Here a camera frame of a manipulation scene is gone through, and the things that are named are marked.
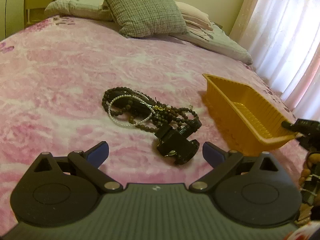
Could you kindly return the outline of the yellow plastic tray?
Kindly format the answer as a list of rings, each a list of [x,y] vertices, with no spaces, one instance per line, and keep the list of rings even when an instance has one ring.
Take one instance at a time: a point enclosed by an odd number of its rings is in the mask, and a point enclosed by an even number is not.
[[[235,150],[257,156],[281,148],[297,137],[297,133],[282,127],[287,118],[251,86],[210,74],[203,77],[207,81],[205,99],[210,111],[228,130]]]

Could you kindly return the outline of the pink floral bed blanket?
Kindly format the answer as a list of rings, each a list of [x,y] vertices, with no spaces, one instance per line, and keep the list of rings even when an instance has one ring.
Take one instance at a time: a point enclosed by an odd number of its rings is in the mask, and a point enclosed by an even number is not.
[[[294,116],[243,62],[178,38],[126,38],[113,22],[54,16],[1,43],[1,196],[17,219],[4,239],[284,239],[301,195],[272,151],[246,156],[212,192],[189,186],[213,170],[202,147],[235,150],[205,99],[215,75],[251,86]],[[199,149],[183,165],[157,150],[163,124]],[[101,141],[99,170],[123,191],[99,193],[67,155]]]

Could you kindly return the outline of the grey checked cushion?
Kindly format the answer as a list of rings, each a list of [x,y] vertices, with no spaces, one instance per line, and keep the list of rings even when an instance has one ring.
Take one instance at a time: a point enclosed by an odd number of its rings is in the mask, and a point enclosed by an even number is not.
[[[104,0],[126,37],[183,34],[187,25],[174,0]]]

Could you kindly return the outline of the black wrist watch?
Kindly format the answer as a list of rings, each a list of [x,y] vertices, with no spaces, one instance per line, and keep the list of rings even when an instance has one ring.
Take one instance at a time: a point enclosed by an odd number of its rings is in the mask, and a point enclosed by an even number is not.
[[[157,150],[164,157],[174,157],[176,165],[189,162],[197,153],[200,143],[188,140],[188,137],[202,126],[198,118],[194,118],[182,129],[174,129],[169,124],[163,124],[155,136],[158,138]]]

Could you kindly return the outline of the white pink curtain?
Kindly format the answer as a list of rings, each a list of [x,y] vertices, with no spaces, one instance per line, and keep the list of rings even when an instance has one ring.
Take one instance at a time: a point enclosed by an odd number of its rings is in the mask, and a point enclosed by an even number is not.
[[[244,0],[230,37],[295,117],[319,120],[319,0]]]

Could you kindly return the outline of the grey folded quilt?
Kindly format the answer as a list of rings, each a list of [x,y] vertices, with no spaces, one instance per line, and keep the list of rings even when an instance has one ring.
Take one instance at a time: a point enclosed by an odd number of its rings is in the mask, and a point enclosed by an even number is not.
[[[49,3],[44,13],[48,17],[67,15],[99,21],[112,21],[111,13],[104,0],[56,0]],[[214,22],[211,22],[212,30],[202,29],[187,22],[186,24],[188,32],[186,34],[174,34],[173,37],[241,61],[248,66],[253,63],[249,52],[228,37]]]

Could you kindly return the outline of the folded pink towels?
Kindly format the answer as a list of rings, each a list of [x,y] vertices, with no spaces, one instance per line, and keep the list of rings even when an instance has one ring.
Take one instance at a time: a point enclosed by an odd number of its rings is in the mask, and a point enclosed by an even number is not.
[[[206,30],[212,30],[212,24],[207,13],[183,2],[176,2],[185,22]]]

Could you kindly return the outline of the cream wardrobe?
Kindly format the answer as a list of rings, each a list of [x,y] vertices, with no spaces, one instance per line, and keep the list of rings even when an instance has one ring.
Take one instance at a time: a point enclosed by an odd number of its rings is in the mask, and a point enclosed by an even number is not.
[[[0,0],[1,41],[24,29],[24,0]]]

